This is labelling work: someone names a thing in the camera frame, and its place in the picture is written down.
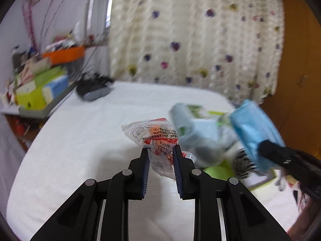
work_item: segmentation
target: wooden cabinet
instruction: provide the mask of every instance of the wooden cabinet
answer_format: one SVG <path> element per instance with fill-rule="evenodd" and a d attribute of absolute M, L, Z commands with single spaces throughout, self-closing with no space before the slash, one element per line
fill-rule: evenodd
<path fill-rule="evenodd" d="M 276 93 L 261 105 L 287 146 L 321 148 L 321 26 L 305 0 L 283 0 L 285 43 Z"/>

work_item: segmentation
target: pink dried branch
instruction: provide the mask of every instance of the pink dried branch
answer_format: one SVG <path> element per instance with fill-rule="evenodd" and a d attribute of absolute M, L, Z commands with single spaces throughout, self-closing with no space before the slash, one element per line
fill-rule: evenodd
<path fill-rule="evenodd" d="M 43 37 L 42 37 L 43 30 L 44 30 L 44 28 L 45 28 L 45 23 L 46 23 L 46 20 L 47 20 L 47 16 L 48 16 L 50 7 L 52 6 L 53 3 L 54 3 L 54 0 L 51 0 L 50 3 L 49 3 L 49 6 L 48 6 L 48 8 L 47 8 L 45 17 L 44 17 L 44 19 L 43 19 L 43 22 L 42 22 L 41 32 L 40 32 L 40 38 L 39 38 L 39 49 L 40 49 L 40 50 L 41 50 L 41 46 L 42 46 L 42 42 L 43 42 Z"/>
<path fill-rule="evenodd" d="M 29 29 L 29 25 L 28 25 L 28 15 L 26 12 L 26 9 L 24 7 L 24 3 L 21 6 L 21 10 L 22 10 L 22 16 L 23 16 L 23 22 L 24 22 L 24 26 L 26 28 L 27 34 L 28 34 L 28 38 L 30 38 L 30 29 Z"/>
<path fill-rule="evenodd" d="M 52 19 L 51 19 L 51 21 L 49 22 L 49 25 L 48 25 L 48 27 L 47 27 L 47 29 L 46 29 L 46 31 L 45 31 L 44 36 L 43 36 L 43 41 L 44 41 L 44 39 L 45 39 L 45 37 L 46 37 L 46 35 L 47 35 L 47 33 L 48 33 L 49 29 L 50 29 L 50 25 L 51 25 L 51 24 L 52 24 L 52 22 L 54 21 L 54 19 L 55 19 L 55 17 L 56 17 L 56 15 L 57 15 L 57 13 L 58 13 L 58 11 L 59 11 L 60 7 L 63 5 L 63 3 L 64 3 L 64 2 L 65 2 L 65 0 L 61 0 L 61 2 L 60 2 L 60 4 L 59 4 L 59 6 L 58 6 L 58 8 L 57 8 L 57 10 L 55 11 L 54 15 L 52 16 Z"/>
<path fill-rule="evenodd" d="M 32 0 L 29 1 L 28 5 L 28 20 L 29 20 L 29 31 L 30 31 L 30 40 L 34 50 L 37 52 L 37 43 L 35 39 L 34 25 L 33 25 L 33 4 Z"/>

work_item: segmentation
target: clear plastic bag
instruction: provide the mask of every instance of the clear plastic bag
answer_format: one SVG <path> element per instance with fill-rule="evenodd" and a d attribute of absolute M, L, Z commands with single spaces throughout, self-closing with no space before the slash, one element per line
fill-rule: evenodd
<path fill-rule="evenodd" d="M 188 151 L 182 151 L 182 154 L 183 154 L 184 158 L 189 158 L 193 161 L 193 163 L 195 163 L 196 157 L 192 153 L 190 153 Z"/>
<path fill-rule="evenodd" d="M 148 150 L 151 168 L 161 176 L 175 179 L 172 149 L 179 139 L 166 118 L 144 120 L 121 126 L 124 134 Z"/>

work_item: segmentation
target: curtain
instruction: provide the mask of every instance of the curtain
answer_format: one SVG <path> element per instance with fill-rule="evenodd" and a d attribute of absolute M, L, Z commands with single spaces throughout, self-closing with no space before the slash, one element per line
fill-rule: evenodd
<path fill-rule="evenodd" d="M 283 34 L 282 0 L 113 0 L 110 71 L 260 102 L 275 93 Z"/>

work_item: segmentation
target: white bed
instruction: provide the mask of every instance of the white bed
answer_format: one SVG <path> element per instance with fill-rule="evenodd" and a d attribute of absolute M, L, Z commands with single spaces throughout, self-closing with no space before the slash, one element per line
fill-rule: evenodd
<path fill-rule="evenodd" d="M 116 82 L 110 95 L 94 102 L 71 95 L 33 142 L 12 186 L 7 221 L 19 239 L 30 240 L 86 179 L 111 178 L 139 157 L 141 149 L 122 124 L 170 119 L 176 102 L 233 110 L 220 94 L 167 85 Z M 284 229 L 294 223 L 298 213 L 289 187 L 278 192 L 270 184 L 254 194 Z M 145 199 L 129 203 L 130 240 L 192 240 L 193 226 L 194 201 L 182 201 L 174 180 L 150 170 Z"/>

